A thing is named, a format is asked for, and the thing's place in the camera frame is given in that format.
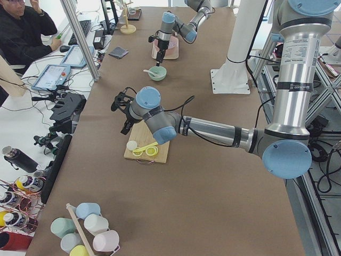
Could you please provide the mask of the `white ceramic spoon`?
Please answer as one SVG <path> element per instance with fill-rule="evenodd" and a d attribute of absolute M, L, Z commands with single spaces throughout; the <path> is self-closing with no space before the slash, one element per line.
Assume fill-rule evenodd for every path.
<path fill-rule="evenodd" d="M 152 71 L 150 71 L 150 70 L 147 70 L 147 69 L 144 69 L 143 72 L 149 73 L 149 74 L 151 74 L 151 75 L 153 75 L 153 76 L 157 76 L 156 73 L 154 73 L 154 72 L 152 72 Z"/>

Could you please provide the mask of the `lemon slice upper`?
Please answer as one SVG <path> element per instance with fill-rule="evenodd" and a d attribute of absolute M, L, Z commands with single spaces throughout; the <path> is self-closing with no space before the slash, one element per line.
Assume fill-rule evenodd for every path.
<path fill-rule="evenodd" d="M 139 157 L 139 156 L 141 156 L 141 155 L 143 154 L 143 152 L 144 152 L 144 149 L 142 149 L 142 148 L 136 148 L 136 149 L 134 149 L 134 150 L 132 151 L 132 154 L 133 154 L 134 156 L 136 156 L 136 157 Z"/>

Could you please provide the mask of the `lemon slices stack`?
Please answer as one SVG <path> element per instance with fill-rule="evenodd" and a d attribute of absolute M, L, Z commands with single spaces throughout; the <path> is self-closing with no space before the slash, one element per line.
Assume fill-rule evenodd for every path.
<path fill-rule="evenodd" d="M 157 146 L 150 146 L 145 149 L 145 153 L 148 156 L 156 156 L 159 152 L 159 149 Z"/>

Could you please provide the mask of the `grey folded cloth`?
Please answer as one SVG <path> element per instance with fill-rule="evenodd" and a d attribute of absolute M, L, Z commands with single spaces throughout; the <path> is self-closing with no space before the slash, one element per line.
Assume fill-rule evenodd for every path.
<path fill-rule="evenodd" d="M 125 55 L 127 55 L 129 53 L 129 50 L 124 49 L 120 46 L 115 47 L 111 52 L 109 52 L 109 55 L 111 57 L 114 57 L 116 59 L 121 59 L 123 58 Z"/>

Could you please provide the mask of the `teach pendant with red button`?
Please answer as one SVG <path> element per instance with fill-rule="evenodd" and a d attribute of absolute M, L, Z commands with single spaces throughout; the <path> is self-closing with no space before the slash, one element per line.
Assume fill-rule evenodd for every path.
<path fill-rule="evenodd" d="M 47 65 L 31 89 L 36 91 L 55 90 L 58 85 L 64 84 L 70 73 L 69 65 Z"/>

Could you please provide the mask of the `white plastic cup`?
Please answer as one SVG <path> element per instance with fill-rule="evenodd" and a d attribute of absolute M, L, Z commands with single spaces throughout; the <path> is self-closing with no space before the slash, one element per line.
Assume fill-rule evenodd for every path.
<path fill-rule="evenodd" d="M 106 218 L 100 215 L 90 214 L 84 220 L 84 227 L 93 236 L 96 236 L 109 229 L 109 222 Z"/>

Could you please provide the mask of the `black water bottle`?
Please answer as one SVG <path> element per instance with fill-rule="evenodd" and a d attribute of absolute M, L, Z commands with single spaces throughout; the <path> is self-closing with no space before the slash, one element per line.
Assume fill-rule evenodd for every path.
<path fill-rule="evenodd" d="M 38 163 L 22 152 L 20 149 L 6 146 L 2 149 L 4 159 L 8 161 L 16 170 L 23 169 L 27 173 L 34 173 Z"/>

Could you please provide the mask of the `pink plastic cup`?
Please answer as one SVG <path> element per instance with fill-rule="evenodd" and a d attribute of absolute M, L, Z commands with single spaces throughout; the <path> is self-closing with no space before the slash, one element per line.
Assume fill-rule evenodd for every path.
<path fill-rule="evenodd" d="M 119 249 L 119 234 L 115 230 L 108 230 L 96 235 L 93 248 L 99 252 L 114 252 Z"/>

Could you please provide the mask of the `green plastic cup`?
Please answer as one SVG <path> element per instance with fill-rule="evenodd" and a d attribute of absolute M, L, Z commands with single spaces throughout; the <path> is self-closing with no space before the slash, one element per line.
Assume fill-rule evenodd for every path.
<path fill-rule="evenodd" d="M 72 219 L 56 218 L 51 223 L 50 230 L 55 236 L 63 238 L 67 234 L 74 233 L 76 226 Z"/>

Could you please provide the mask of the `person in black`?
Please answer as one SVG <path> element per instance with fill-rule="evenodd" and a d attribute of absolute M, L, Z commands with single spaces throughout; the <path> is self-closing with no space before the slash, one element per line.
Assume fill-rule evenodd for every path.
<path fill-rule="evenodd" d="M 11 65 L 30 66 L 53 51 L 41 36 L 58 32 L 54 21 L 39 1 L 1 1 L 1 50 Z"/>

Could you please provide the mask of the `grey plastic cup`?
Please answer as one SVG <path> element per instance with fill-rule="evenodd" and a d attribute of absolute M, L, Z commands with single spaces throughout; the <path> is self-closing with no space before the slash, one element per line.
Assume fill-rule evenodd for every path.
<path fill-rule="evenodd" d="M 66 234 L 60 242 L 60 248 L 66 253 L 70 253 L 77 245 L 83 245 L 82 239 L 77 233 Z"/>

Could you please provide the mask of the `yellow plastic cup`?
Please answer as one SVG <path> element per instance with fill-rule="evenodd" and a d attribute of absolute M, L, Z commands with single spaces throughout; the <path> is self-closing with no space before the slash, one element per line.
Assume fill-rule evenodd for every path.
<path fill-rule="evenodd" d="M 77 245 L 70 251 L 70 256 L 89 256 L 89 253 L 84 245 Z"/>

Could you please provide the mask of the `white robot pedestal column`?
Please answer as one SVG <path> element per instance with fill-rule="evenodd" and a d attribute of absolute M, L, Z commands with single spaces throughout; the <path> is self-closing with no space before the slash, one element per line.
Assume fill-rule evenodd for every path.
<path fill-rule="evenodd" d="M 220 69 L 210 71 L 214 94 L 250 93 L 246 60 L 266 6 L 266 0 L 240 2 L 226 61 Z"/>

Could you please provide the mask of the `green handled grabber tool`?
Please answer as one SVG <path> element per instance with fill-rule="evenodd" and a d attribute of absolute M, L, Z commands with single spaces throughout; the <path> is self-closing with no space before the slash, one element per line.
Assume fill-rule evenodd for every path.
<path fill-rule="evenodd" d="M 63 36 L 68 34 L 70 27 L 66 26 L 65 28 L 63 28 L 61 31 L 59 31 L 56 35 L 56 39 L 61 39 Z"/>

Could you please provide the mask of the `aluminium frame post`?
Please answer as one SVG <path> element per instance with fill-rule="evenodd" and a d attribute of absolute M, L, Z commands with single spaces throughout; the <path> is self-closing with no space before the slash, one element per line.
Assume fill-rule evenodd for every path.
<path fill-rule="evenodd" d="M 77 19 L 77 14 L 73 6 L 73 3 L 71 0 L 60 0 L 60 3 L 69 21 L 71 29 L 73 33 L 75 34 L 76 40 L 78 42 L 78 46 L 81 48 L 81 51 L 85 58 L 88 69 L 92 75 L 92 78 L 95 82 L 97 82 L 100 78 L 100 75 L 95 65 L 95 62 L 93 60 L 92 54 L 89 50 L 89 47 L 87 45 L 86 38 L 81 28 L 81 25 Z"/>

